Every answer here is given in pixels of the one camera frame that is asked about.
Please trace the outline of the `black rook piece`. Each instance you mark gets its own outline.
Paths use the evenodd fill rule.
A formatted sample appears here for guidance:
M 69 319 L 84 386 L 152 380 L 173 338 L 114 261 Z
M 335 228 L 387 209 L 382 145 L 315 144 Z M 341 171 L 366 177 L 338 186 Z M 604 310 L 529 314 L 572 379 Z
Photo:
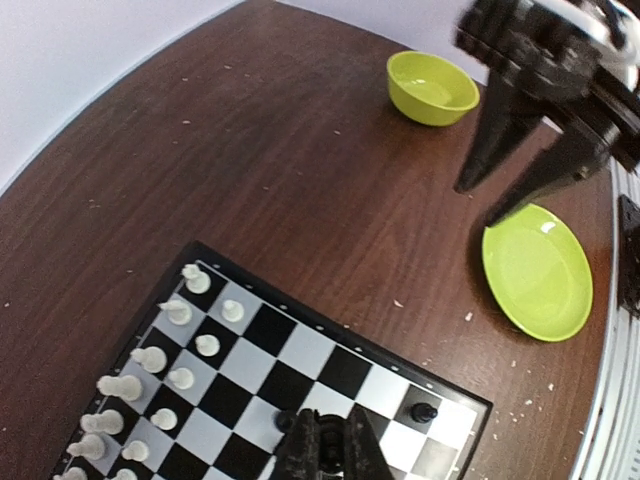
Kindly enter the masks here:
M 426 424 L 438 416 L 438 409 L 429 403 L 418 402 L 411 407 L 410 415 L 414 422 Z

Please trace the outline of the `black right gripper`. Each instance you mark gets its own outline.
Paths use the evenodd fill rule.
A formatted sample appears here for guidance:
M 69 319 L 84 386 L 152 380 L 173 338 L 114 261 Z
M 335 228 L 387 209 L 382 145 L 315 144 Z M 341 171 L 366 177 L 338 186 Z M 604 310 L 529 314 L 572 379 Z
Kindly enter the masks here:
M 592 177 L 610 157 L 639 162 L 639 11 L 621 1 L 475 1 L 456 46 L 489 79 L 454 190 L 493 173 L 549 119 L 561 131 L 493 205 L 493 227 L 533 200 Z

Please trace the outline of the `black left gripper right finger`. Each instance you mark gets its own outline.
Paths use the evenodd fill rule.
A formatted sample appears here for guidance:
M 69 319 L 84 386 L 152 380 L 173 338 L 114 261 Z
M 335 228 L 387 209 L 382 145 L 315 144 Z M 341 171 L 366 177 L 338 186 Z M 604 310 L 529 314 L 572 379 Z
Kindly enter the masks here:
M 366 412 L 358 405 L 353 407 L 345 421 L 344 478 L 393 479 Z

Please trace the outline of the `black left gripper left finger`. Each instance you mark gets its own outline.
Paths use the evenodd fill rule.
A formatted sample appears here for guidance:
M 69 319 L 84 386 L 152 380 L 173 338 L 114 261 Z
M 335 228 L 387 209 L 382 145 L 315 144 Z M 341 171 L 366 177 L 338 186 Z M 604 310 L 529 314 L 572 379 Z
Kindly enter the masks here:
M 315 410 L 283 410 L 274 424 L 284 436 L 274 450 L 270 479 L 319 479 L 320 426 Z

